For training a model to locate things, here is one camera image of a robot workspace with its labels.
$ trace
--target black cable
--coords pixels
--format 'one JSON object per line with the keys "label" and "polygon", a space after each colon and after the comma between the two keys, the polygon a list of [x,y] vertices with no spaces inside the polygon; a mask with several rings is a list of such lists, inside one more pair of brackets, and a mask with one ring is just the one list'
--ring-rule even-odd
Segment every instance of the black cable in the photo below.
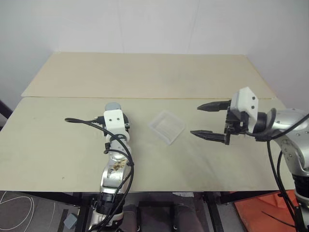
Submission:
{"label": "black cable", "polygon": [[292,125],[289,129],[285,130],[284,132],[281,132],[280,134],[271,137],[271,139],[278,139],[281,136],[284,136],[285,134],[291,132],[292,130],[294,130],[296,127],[298,127],[300,124],[302,124],[303,122],[305,122],[307,119],[309,118],[309,114],[307,114],[306,116],[304,116],[301,120],[299,120],[298,122],[296,122],[294,125]]}
{"label": "black cable", "polygon": [[274,216],[272,216],[272,215],[270,215],[270,214],[268,214],[268,213],[266,213],[266,212],[264,212],[264,211],[262,211],[262,213],[263,213],[263,214],[266,214],[267,216],[269,216],[269,217],[271,217],[271,218],[273,218],[273,219],[275,219],[275,220],[277,220],[277,221],[279,221],[279,222],[281,222],[281,223],[283,223],[283,224],[285,224],[285,225],[287,225],[287,226],[290,226],[290,227],[295,228],[294,225],[289,224],[289,223],[287,223],[287,222],[285,222],[285,221],[282,221],[282,220],[280,220],[280,219],[278,219],[278,218],[276,218],[276,217],[274,217]]}
{"label": "black cable", "polygon": [[290,212],[290,214],[292,216],[292,219],[294,220],[294,211],[293,211],[292,207],[289,205],[288,200],[285,197],[287,195],[285,190],[281,189],[281,185],[279,183],[279,180],[278,180],[278,177],[277,177],[277,174],[276,174],[276,169],[275,169],[274,161],[272,159],[272,154],[271,154],[270,140],[267,141],[267,151],[268,151],[268,157],[269,157],[271,169],[272,169],[272,172],[274,174],[277,186],[278,186],[279,191],[280,191],[280,193],[281,193],[281,195],[282,195],[282,197],[284,199],[284,202],[285,202],[285,204],[286,204],[286,206],[287,206],[287,208],[288,208],[288,210],[289,210],[289,212]]}
{"label": "black cable", "polygon": [[[285,191],[285,188],[284,188],[284,185],[283,185],[283,183],[282,183],[282,180],[281,180],[281,175],[280,175],[280,163],[281,163],[281,158],[282,158],[282,151],[280,152],[280,154],[279,154],[279,156],[278,156],[278,162],[277,162],[277,177],[278,177],[278,181],[279,181],[279,184],[280,184],[280,186],[281,186],[281,189],[282,189],[284,192],[286,192],[286,191]],[[290,197],[289,197],[288,194],[286,194],[286,198],[287,198],[287,200],[288,200],[290,206],[294,209],[295,206],[294,206],[294,204],[292,203],[292,201],[291,201],[291,199],[290,199]]]}
{"label": "black cable", "polygon": [[91,121],[84,121],[84,120],[81,120],[81,119],[77,119],[77,118],[66,118],[65,119],[66,122],[71,122],[71,123],[83,123],[83,124],[86,124],[86,125],[89,125],[91,127],[94,127],[100,131],[103,131],[107,134],[109,134],[113,139],[117,140],[121,146],[124,148],[124,150],[126,151],[127,153],[127,156],[129,157],[128,161],[130,163],[130,166],[131,166],[131,170],[130,170],[130,173],[129,175],[123,180],[123,182],[121,183],[121,185],[123,186],[123,184],[128,180],[128,178],[130,177],[130,181],[129,181],[129,184],[128,184],[128,187],[123,195],[123,197],[121,198],[120,202],[118,203],[117,207],[114,209],[114,211],[111,213],[111,211],[109,211],[109,213],[106,215],[106,217],[104,218],[103,221],[101,221],[100,223],[98,223],[97,225],[93,226],[90,230],[88,230],[88,232],[91,232],[93,230],[96,230],[98,229],[98,232],[100,232],[103,227],[105,227],[109,221],[112,219],[112,217],[115,215],[115,213],[117,212],[117,210],[119,209],[119,207],[121,206],[122,202],[125,200],[129,190],[130,190],[130,187],[132,185],[132,182],[133,182],[133,176],[134,176],[134,163],[133,163],[133,159],[132,159],[132,156],[131,156],[131,153],[130,151],[128,150],[127,146],[121,141],[121,139],[119,139],[119,137],[117,137],[116,135],[114,135],[113,133],[111,133],[110,131],[98,126],[98,125],[95,125],[93,124],[92,122],[96,122],[95,120],[91,120]]}

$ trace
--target floor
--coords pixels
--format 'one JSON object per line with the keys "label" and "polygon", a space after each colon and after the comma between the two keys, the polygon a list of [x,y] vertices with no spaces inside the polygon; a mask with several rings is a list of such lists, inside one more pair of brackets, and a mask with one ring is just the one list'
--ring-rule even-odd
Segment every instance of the floor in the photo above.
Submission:
{"label": "floor", "polygon": [[[0,199],[3,195],[3,191],[0,191]],[[18,192],[7,192],[2,202],[24,196]],[[69,230],[63,226],[63,219],[61,217],[63,213],[78,215],[78,208],[62,203],[54,203],[50,200],[44,200],[41,198],[33,197],[34,200],[34,214],[33,219],[27,229],[27,232],[72,232],[74,229]],[[196,210],[197,215],[201,221],[205,231],[213,232],[211,218],[208,212],[206,204],[203,204],[197,197],[182,197],[176,196],[172,193],[131,193],[127,196],[126,204],[138,205],[139,201],[173,201],[176,204],[184,204],[193,210]],[[0,204],[0,228],[9,229],[16,226],[21,222],[27,213],[29,212],[30,201],[26,198],[19,198],[8,203]],[[225,232],[244,232],[245,229],[237,215],[233,204],[219,205],[218,210],[221,216],[223,228]],[[11,232],[23,232],[29,222],[32,211],[29,217],[19,227],[10,230]],[[145,224],[143,228],[144,232],[151,232],[151,225]]]}

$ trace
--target gray plastic part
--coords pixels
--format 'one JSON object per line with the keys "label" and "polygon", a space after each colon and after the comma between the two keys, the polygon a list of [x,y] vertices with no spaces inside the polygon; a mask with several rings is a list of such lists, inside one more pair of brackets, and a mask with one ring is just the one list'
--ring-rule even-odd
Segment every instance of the gray plastic part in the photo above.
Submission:
{"label": "gray plastic part", "polygon": [[121,105],[116,102],[110,102],[105,105],[105,110],[121,110]]}
{"label": "gray plastic part", "polygon": [[77,222],[77,217],[74,214],[69,214],[64,220],[64,225],[70,230],[72,229]]}

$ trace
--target white wall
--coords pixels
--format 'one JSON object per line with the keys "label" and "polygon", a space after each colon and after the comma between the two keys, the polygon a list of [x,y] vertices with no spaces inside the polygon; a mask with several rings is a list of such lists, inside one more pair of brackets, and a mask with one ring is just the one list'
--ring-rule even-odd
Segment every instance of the white wall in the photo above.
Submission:
{"label": "white wall", "polygon": [[245,54],[287,107],[309,107],[308,0],[0,1],[3,102],[58,50]]}

